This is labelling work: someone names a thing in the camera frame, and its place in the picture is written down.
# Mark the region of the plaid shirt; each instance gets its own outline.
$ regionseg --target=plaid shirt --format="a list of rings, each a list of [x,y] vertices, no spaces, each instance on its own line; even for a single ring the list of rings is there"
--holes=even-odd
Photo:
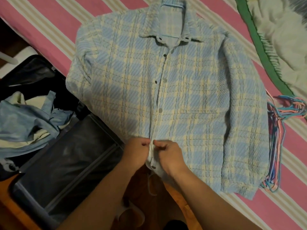
[[[85,23],[66,85],[124,142],[177,142],[190,170],[216,192],[252,198],[266,175],[263,83],[241,45],[185,0],[157,0]],[[146,164],[165,177],[153,149]]]

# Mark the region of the shirt collar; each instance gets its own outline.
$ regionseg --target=shirt collar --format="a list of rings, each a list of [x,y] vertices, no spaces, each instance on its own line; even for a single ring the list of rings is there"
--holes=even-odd
[[[191,7],[187,0],[157,0],[152,3],[147,10],[144,25],[140,30],[140,37],[146,38],[149,36],[156,36],[157,39],[161,35],[159,12],[163,4],[175,4],[182,5],[185,8],[185,19],[183,30],[181,34],[181,41],[189,42],[191,39],[204,41],[204,37],[201,35],[200,26],[197,24],[197,15],[195,10]]]

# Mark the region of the black suitcase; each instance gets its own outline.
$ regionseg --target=black suitcase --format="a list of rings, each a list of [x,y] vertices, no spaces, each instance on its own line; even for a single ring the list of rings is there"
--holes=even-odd
[[[29,57],[0,81],[1,100],[15,91],[27,100],[49,90],[56,92],[54,107],[73,110],[76,117],[43,149],[10,158],[20,173],[10,184],[10,195],[42,229],[56,229],[115,167],[123,149],[121,140],[67,91],[65,77],[43,57]],[[0,171],[2,178],[12,175]]]

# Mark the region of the hand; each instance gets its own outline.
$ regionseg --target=hand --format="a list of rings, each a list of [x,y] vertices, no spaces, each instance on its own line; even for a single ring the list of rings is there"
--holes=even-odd
[[[125,145],[121,162],[128,166],[133,174],[144,165],[148,158],[149,138],[131,138]]]
[[[158,148],[160,163],[169,176],[173,178],[176,173],[188,169],[181,148],[176,142],[154,140],[153,144]]]

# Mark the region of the pile of hangers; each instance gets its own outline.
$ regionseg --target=pile of hangers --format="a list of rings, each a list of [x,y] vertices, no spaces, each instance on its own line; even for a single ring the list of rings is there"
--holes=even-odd
[[[268,101],[269,133],[270,133],[270,167],[266,179],[261,186],[266,190],[275,192],[279,188],[281,147],[285,137],[286,129],[283,121],[290,118],[304,118],[307,116],[307,105],[298,97],[278,96],[276,99],[287,103],[286,107],[277,107],[273,97]]]

